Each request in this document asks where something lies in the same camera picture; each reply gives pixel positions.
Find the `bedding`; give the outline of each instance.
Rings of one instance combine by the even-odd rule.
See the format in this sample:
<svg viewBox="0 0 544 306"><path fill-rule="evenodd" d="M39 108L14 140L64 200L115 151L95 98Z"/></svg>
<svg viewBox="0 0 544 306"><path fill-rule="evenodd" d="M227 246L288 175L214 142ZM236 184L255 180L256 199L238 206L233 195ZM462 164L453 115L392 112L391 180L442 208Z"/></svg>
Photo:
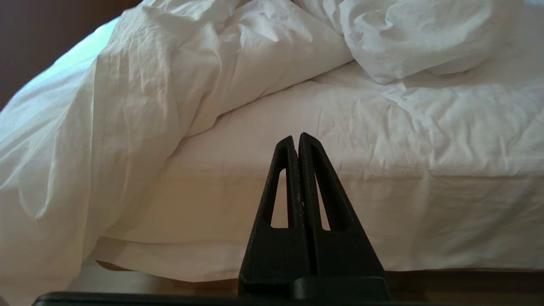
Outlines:
<svg viewBox="0 0 544 306"><path fill-rule="evenodd" d="M385 84L422 70L442 75L485 61L510 37L521 0L295 0L345 37Z"/></svg>
<svg viewBox="0 0 544 306"><path fill-rule="evenodd" d="M93 257L237 277L274 146L308 132L386 270L543 269L543 22L527 7L507 48L469 72L380 85L352 62L223 115L180 144Z"/></svg>

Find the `white duvet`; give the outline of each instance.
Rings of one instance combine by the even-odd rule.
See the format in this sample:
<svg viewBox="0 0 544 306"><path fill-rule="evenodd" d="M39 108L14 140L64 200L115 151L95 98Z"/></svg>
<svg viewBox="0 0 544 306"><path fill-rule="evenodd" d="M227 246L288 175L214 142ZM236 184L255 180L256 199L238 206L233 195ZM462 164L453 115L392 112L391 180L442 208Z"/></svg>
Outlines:
<svg viewBox="0 0 544 306"><path fill-rule="evenodd" d="M412 12L425 5L407 2ZM512 21L519 5L483 2L497 5L457 7L450 18L466 19L464 13L472 12L480 23L465 34L497 37L483 48L489 51L508 33L489 32L489 24L497 26L489 20ZM65 288L98 237L154 181L179 141L212 127L220 114L347 63L352 54L374 76L359 58L361 50L381 43L375 33L374 42L358 40L374 28L360 26L365 7L352 5L351 13L340 15L352 26L338 33L287 0L237 6L237 0L144 1L13 97L0 113L1 296L28 304ZM395 25L384 16L386 27ZM412 47L399 54L416 54L418 46L404 38L400 45ZM426 51L434 55L432 65L419 65L425 62L419 59L406 72L406 57L386 74L401 78L460 58L468 69L485 58L467 64L464 57L452 57L462 44L447 37L432 44L442 46L431 48L438 53Z"/></svg>

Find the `wooden floor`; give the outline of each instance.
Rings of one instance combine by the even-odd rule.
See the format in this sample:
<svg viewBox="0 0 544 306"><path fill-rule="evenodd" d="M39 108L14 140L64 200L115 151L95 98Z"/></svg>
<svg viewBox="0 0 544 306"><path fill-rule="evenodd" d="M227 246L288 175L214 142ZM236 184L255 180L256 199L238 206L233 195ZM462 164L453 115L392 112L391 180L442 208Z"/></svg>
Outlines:
<svg viewBox="0 0 544 306"><path fill-rule="evenodd" d="M389 273L395 300L410 302L544 305L543 272L423 271ZM141 272L83 266L70 291L236 296L237 281L186 283Z"/></svg>

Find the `wrinkled fabric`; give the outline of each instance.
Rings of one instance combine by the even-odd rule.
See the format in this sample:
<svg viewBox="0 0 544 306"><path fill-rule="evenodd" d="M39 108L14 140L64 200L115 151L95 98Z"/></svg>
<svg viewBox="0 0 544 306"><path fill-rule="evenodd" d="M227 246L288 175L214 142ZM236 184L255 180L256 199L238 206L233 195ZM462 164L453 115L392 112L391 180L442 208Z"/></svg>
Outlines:
<svg viewBox="0 0 544 306"><path fill-rule="evenodd" d="M295 0L345 37L378 83L484 62L510 37L522 0Z"/></svg>
<svg viewBox="0 0 544 306"><path fill-rule="evenodd" d="M187 135L352 60L288 0L144 1L0 114L0 296L62 290Z"/></svg>
<svg viewBox="0 0 544 306"><path fill-rule="evenodd" d="M307 132L387 271L544 269L541 29L544 7L527 7L512 44L465 74L380 85L352 62L223 115L169 157L93 257L185 281L237 277L274 147ZM277 227L286 187L280 176Z"/></svg>

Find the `mattress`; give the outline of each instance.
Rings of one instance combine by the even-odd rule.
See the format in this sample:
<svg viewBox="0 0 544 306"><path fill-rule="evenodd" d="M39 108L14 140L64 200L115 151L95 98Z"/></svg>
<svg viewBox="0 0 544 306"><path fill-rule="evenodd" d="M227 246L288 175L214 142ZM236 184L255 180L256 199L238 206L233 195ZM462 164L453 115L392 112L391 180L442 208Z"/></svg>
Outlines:
<svg viewBox="0 0 544 306"><path fill-rule="evenodd" d="M180 143L93 257L236 277L274 146L307 132L386 270L544 268L544 11L523 14L513 41L468 72L380 85L353 62L223 115Z"/></svg>

